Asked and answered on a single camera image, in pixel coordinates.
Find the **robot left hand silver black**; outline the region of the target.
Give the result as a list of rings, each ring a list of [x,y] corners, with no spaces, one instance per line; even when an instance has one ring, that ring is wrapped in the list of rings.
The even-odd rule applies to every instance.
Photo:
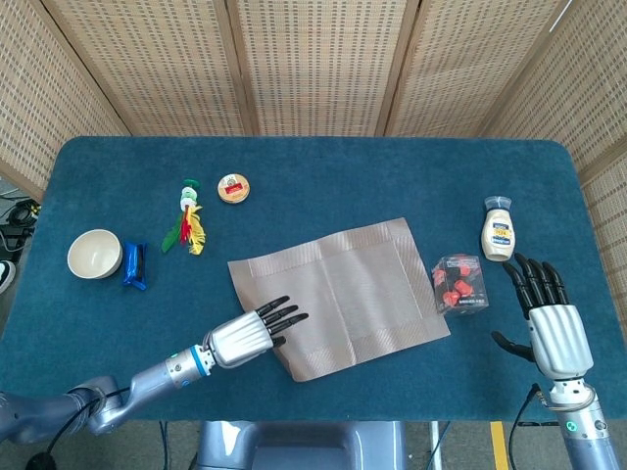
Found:
[[[284,332],[309,318],[282,296],[246,312],[207,333],[200,345],[221,368],[238,367],[286,344]]]

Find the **robot right hand silver black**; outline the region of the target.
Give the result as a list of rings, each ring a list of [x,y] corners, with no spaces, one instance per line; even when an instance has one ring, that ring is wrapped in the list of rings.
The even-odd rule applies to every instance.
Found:
[[[492,339],[507,353],[534,363],[552,381],[577,380],[594,366],[581,315],[570,302],[562,276],[548,262],[521,253],[503,268],[513,285],[530,344],[517,344],[501,332]]]

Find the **beige woven placemat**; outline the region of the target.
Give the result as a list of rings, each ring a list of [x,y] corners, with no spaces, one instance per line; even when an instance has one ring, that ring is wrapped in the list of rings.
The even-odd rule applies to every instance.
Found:
[[[296,382],[449,336],[404,218],[337,232],[228,269],[251,310],[287,296],[308,314],[276,355]]]

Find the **white ceramic bowl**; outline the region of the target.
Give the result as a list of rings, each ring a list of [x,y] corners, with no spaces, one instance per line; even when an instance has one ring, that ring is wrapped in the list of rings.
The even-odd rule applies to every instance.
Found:
[[[106,229],[92,229],[79,235],[67,254],[70,272],[81,279],[102,279],[113,275],[122,261],[119,238]]]

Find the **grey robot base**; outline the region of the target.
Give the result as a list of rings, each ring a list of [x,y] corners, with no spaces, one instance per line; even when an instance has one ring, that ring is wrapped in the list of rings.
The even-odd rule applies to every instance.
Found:
[[[406,470],[400,421],[205,421],[190,470]]]

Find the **clear box of red capsules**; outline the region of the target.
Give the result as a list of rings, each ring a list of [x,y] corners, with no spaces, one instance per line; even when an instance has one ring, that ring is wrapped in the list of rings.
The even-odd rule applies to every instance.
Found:
[[[431,273],[435,303],[441,315],[467,315],[489,306],[478,256],[444,256]]]

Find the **mayonnaise squeeze bottle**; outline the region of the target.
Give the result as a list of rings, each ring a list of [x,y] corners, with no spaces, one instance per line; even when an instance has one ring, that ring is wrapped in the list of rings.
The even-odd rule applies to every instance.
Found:
[[[481,246],[487,260],[508,261],[515,248],[515,232],[510,217],[511,199],[489,196],[484,200],[486,217],[481,232]]]

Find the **blue snack packet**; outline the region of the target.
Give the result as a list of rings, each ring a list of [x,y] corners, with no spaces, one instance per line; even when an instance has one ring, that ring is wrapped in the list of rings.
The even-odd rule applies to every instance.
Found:
[[[141,291],[146,284],[146,249],[145,243],[125,242],[123,245],[122,284]]]

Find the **colourful feather shuttlecock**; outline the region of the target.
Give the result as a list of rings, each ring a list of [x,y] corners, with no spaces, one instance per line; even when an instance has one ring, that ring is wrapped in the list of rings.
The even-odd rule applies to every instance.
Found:
[[[179,199],[180,214],[161,244],[161,252],[167,253],[175,244],[184,245],[188,253],[199,256],[205,247],[207,235],[202,225],[198,203],[198,181],[185,179]]]

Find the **round tin with red label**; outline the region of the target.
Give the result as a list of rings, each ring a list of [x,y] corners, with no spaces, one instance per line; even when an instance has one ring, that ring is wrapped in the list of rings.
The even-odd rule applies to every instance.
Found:
[[[250,194],[250,183],[240,173],[229,173],[218,182],[217,193],[219,198],[228,204],[240,204]]]

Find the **white metal table leg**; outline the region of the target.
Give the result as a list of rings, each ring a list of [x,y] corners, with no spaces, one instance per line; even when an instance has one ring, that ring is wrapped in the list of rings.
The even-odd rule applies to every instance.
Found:
[[[440,452],[440,423],[431,421],[429,423],[430,431],[430,456],[426,464],[426,470],[442,470],[442,460]]]

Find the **blue table cloth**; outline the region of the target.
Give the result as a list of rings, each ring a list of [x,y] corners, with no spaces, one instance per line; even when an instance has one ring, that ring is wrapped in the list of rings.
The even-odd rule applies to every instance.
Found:
[[[240,204],[217,184],[250,183]],[[199,256],[161,244],[199,182],[207,235]],[[76,137],[60,151],[21,282],[0,338],[0,391],[51,397],[137,372],[198,343],[241,311],[228,263],[353,227],[404,218],[426,266],[480,253],[483,202],[512,200],[516,247],[552,264],[578,307],[604,414],[627,418],[627,350],[570,155],[554,141],[436,138]],[[74,276],[72,242],[113,232],[122,261],[102,279]],[[122,284],[123,245],[145,243],[146,284]],[[211,374],[143,410],[167,420],[509,420],[537,368],[501,350],[498,330],[528,339],[513,286],[483,266],[489,306],[453,318],[447,338],[307,383],[273,353]]]

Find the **black and white shoe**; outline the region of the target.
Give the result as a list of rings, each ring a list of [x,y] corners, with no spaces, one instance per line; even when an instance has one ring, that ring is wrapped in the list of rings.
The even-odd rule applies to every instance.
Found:
[[[12,284],[16,276],[16,266],[10,260],[0,260],[0,295]]]

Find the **bamboo folding screen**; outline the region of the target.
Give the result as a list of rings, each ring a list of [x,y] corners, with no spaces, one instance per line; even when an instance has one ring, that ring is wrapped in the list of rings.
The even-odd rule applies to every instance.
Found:
[[[553,139],[627,327],[627,0],[0,0],[0,180],[196,134]]]

